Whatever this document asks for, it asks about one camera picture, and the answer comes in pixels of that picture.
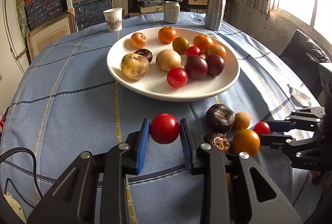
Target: blue gripper pad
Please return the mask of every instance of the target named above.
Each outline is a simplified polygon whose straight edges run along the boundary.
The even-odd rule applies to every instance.
[[[188,136],[187,136],[187,123],[185,119],[181,119],[180,121],[180,138],[181,138],[181,144],[182,144],[182,151],[183,151],[183,156],[185,159],[185,164],[187,170],[192,174],[193,171],[193,154],[190,148]]]
[[[137,165],[136,165],[137,174],[140,174],[144,167],[144,160],[147,152],[147,146],[149,143],[149,128],[150,128],[150,120],[145,119],[143,121],[143,125],[141,127],[139,134],[139,135],[142,134],[142,137],[137,150]]]

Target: table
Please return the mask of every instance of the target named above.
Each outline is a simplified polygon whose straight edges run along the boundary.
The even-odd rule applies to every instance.
[[[205,100],[172,103],[153,100],[114,81],[106,67],[110,47],[123,36],[145,28],[166,26],[163,14],[149,14],[123,21],[123,29],[108,32],[106,23],[62,37],[41,51],[26,71],[8,111],[1,140],[1,154],[24,146],[37,157],[38,182],[42,193],[82,151],[108,151],[127,135],[138,131],[144,118],[169,113],[186,118],[189,128],[206,133],[204,115],[215,103],[234,112],[251,115],[250,127],[269,118],[283,120],[292,109],[303,108],[290,94],[290,86],[304,87],[301,80],[270,50],[240,30],[223,23],[220,31],[204,27],[205,15],[181,12],[183,27],[223,36],[239,59],[238,81],[226,92]],[[312,97],[312,105],[319,106]],[[293,130],[297,139],[312,133]],[[317,204],[320,192],[311,184],[308,171],[292,169],[278,150],[261,147],[256,161],[279,186],[303,218]],[[11,178],[26,200],[39,200],[32,177],[31,157],[11,156],[1,165],[4,187]],[[96,223],[102,177],[99,179]],[[139,176],[128,176],[131,223],[199,223],[203,194],[202,176],[191,176],[184,167],[180,138],[169,145],[149,140],[145,165]],[[26,216],[31,208],[11,185],[8,191],[21,204]],[[305,199],[311,195],[310,203]]]

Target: silver bottle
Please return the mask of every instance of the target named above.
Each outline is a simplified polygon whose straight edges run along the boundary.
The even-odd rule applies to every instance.
[[[219,31],[225,13],[226,0],[207,0],[204,26]]]

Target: red cherry tomato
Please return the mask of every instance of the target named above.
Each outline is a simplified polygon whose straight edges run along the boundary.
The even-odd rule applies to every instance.
[[[170,114],[159,114],[151,122],[151,138],[160,144],[173,143],[179,136],[180,126],[176,118]]]
[[[270,134],[270,126],[268,125],[268,123],[260,121],[254,126],[253,131],[258,135]]]
[[[188,74],[181,67],[173,68],[167,73],[167,82],[171,87],[183,87],[187,81]]]
[[[201,52],[197,46],[190,46],[186,51],[186,56],[198,55],[200,56]]]

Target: paper cup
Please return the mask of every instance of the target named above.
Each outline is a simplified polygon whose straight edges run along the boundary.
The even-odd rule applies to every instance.
[[[122,8],[113,8],[103,12],[108,31],[119,31],[122,29]]]

